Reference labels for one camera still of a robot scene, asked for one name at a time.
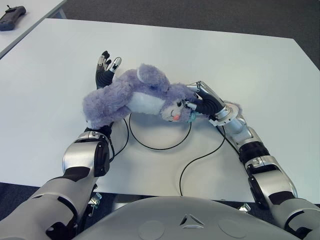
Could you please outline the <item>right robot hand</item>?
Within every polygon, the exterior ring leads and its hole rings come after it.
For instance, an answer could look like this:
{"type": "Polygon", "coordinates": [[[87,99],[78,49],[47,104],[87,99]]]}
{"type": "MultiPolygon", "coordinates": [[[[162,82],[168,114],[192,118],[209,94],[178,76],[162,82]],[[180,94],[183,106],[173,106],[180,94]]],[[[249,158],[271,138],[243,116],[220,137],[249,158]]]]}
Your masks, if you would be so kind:
{"type": "Polygon", "coordinates": [[[185,107],[197,113],[213,116],[226,106],[224,101],[204,81],[187,84],[186,87],[201,98],[198,102],[188,100],[184,103],[185,107]]]}

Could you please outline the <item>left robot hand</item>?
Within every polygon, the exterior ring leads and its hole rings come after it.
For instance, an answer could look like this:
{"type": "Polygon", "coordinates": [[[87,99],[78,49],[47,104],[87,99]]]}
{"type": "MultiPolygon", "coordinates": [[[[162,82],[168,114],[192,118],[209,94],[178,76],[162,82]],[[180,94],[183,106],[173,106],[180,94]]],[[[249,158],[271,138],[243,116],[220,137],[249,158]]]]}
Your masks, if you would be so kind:
{"type": "Polygon", "coordinates": [[[111,60],[107,50],[100,55],[95,72],[95,84],[97,89],[102,89],[112,84],[115,72],[121,63],[121,57],[116,57],[114,60],[111,60]]]}

